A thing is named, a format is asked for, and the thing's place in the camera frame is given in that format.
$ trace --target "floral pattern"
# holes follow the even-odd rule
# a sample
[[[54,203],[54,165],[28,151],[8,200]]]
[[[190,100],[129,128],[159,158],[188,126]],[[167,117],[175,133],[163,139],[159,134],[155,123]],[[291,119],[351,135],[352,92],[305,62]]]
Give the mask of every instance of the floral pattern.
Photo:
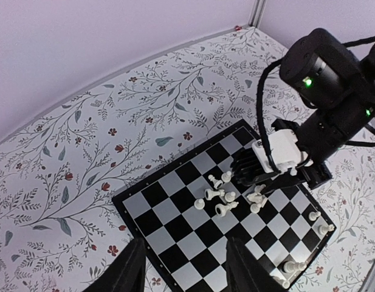
[[[112,78],[0,145],[0,292],[98,279],[132,239],[111,197],[237,120],[257,130],[258,79],[285,52],[237,29]],[[266,125],[311,114],[277,70],[266,83]],[[334,178],[312,193],[337,230],[292,291],[359,291],[375,259],[375,148],[343,147],[328,167]],[[170,290],[150,262],[145,286]]]

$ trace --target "white wall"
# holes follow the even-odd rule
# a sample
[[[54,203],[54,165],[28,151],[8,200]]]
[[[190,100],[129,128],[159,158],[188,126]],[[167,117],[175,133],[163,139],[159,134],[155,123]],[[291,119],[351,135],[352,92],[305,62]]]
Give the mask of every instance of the white wall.
[[[50,106],[118,69],[248,23],[253,3],[0,1],[0,141]]]
[[[375,0],[267,0],[259,29],[286,47],[323,27],[339,41],[375,35]],[[358,58],[371,46],[353,49]]]

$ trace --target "black and white chessboard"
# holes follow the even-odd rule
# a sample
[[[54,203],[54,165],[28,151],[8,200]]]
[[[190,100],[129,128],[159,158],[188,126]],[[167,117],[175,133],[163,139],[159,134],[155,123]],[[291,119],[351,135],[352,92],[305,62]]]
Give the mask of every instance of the black and white chessboard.
[[[256,138],[241,120],[113,198],[132,234],[145,239],[151,263],[173,291],[226,291],[225,246],[230,237],[240,238],[271,276],[293,284],[301,272],[286,274],[283,263],[309,265],[332,235],[318,233],[318,226],[332,221],[303,186],[277,190],[252,214],[246,195],[254,186],[232,180],[222,189],[235,191],[239,204],[225,217],[216,215],[216,204],[225,204],[218,196],[205,201],[204,210],[194,208],[204,190],[213,188],[208,175],[219,179]],[[311,211],[322,216],[312,222]]]

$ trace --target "robotic arm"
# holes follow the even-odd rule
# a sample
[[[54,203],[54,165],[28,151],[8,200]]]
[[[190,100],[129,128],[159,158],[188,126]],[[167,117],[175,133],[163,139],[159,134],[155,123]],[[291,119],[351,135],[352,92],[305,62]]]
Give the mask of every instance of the robotic arm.
[[[359,61],[347,47],[375,42],[375,37],[342,44],[324,29],[298,40],[259,80],[256,113],[261,140],[231,164],[235,179],[245,186],[265,183],[261,193],[307,183],[311,189],[332,178],[325,160],[343,145],[375,147],[375,142],[350,139],[375,117],[375,45]],[[277,119],[269,136],[263,121],[263,89],[269,72],[280,67],[280,78],[299,92],[314,113],[301,125]]]

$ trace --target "black chessboard frame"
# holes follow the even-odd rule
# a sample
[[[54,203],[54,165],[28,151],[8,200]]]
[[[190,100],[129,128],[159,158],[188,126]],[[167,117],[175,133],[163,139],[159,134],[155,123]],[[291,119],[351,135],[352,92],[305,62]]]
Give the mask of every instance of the black chessboard frame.
[[[218,133],[217,135],[215,135],[211,139],[203,142],[201,145],[197,146],[193,150],[191,150],[188,153],[184,154],[180,158],[177,158],[175,161],[173,161],[170,164],[168,164],[168,165],[162,167],[161,169],[157,170],[156,172],[154,172],[150,176],[146,177],[142,181],[140,181],[137,184],[133,185],[132,187],[126,189],[122,193],[116,195],[112,199],[112,202],[114,203],[114,205],[117,208],[119,214],[123,218],[123,221],[127,225],[128,229],[131,231],[132,235],[134,237],[140,237],[140,238],[144,239],[145,246],[146,246],[146,249],[147,249],[147,256],[148,256],[150,262],[153,264],[153,266],[158,271],[158,273],[162,276],[162,278],[166,281],[166,283],[169,286],[169,288],[172,291],[174,291],[174,292],[183,292],[184,290],[174,280],[174,278],[172,277],[171,273],[163,265],[163,263],[162,263],[161,259],[159,258],[159,256],[151,248],[150,244],[148,243],[148,241],[146,239],[146,236],[140,230],[140,228],[138,227],[138,225],[136,224],[136,222],[132,218],[132,216],[130,216],[130,214],[127,211],[127,209],[126,209],[125,205],[123,204],[123,202],[125,200],[127,200],[128,198],[131,198],[132,196],[134,196],[135,194],[137,194],[141,190],[145,189],[146,187],[152,185],[152,183],[157,182],[159,179],[161,179],[165,175],[167,175],[167,174],[175,171],[176,168],[178,168],[179,166],[183,165],[184,163],[187,163],[188,161],[192,160],[195,156],[199,155],[203,151],[206,151],[208,148],[210,148],[211,146],[215,145],[216,143],[218,143],[219,141],[221,141],[223,138],[227,137],[228,135],[234,133],[236,130],[238,130],[240,128],[243,128],[243,127],[253,136],[254,139],[259,139],[260,138],[259,135],[252,129],[252,127],[245,120],[240,120],[239,122],[237,122],[237,123],[233,124],[232,126],[228,127],[224,131]],[[239,138],[241,140],[247,139],[247,140],[243,141],[243,143],[242,143],[244,146],[246,146],[246,144],[251,145],[251,141],[252,141],[251,139],[248,140],[247,137],[242,137],[241,135],[240,135]],[[298,188],[299,188],[299,190],[301,192],[303,192],[305,194],[305,196],[307,197],[307,199],[314,206],[314,209],[317,210],[317,211],[320,211],[322,213],[322,218],[326,221],[326,223],[327,224],[333,224],[332,220],[328,217],[328,215],[326,214],[326,212],[321,208],[321,206],[313,198],[313,196],[308,192],[308,190],[303,185],[298,186]],[[214,204],[211,206],[211,208],[213,209],[213,216],[215,216]],[[309,212],[309,210],[305,210],[304,211],[303,216],[305,218],[306,218],[306,216],[305,216],[306,212]],[[313,252],[311,252],[310,257],[308,258],[308,268],[309,268],[310,264],[315,260],[315,258],[319,255],[319,253],[322,251],[323,247],[326,246],[326,244],[328,243],[328,241],[329,241],[329,239],[331,238],[332,235],[333,235],[333,232],[330,232],[327,236],[325,236],[323,239],[321,239],[320,243],[315,248],[315,250]],[[285,261],[287,261],[287,260],[292,260],[292,258],[287,257],[285,259]],[[299,273],[296,276],[295,279],[291,280],[291,286],[292,286],[292,284],[294,284],[299,279],[299,277],[301,275],[302,275],[302,273]],[[223,292],[228,291],[228,288],[226,287],[222,291]]]

